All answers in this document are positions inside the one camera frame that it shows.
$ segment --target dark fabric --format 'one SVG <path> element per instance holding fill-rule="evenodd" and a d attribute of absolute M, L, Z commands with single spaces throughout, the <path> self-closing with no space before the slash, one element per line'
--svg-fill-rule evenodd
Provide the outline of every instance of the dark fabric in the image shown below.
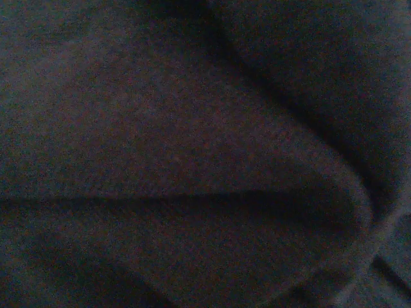
<path fill-rule="evenodd" d="M 405 1 L 1 8 L 6 307 L 342 303 L 405 213 Z"/>

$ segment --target gray cloth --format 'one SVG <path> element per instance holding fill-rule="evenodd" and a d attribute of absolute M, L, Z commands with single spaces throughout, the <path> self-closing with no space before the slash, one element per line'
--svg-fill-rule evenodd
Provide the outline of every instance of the gray cloth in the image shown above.
<path fill-rule="evenodd" d="M 410 201 L 411 16 L 375 2 L 5 1 L 8 305 L 342 303 Z"/>

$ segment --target fabric texture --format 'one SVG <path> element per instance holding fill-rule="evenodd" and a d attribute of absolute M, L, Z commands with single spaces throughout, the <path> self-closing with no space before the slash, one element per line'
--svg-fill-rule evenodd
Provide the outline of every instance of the fabric texture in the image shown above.
<path fill-rule="evenodd" d="M 6 307 L 344 304 L 410 209 L 406 1 L 41 3 L 1 7 Z"/>

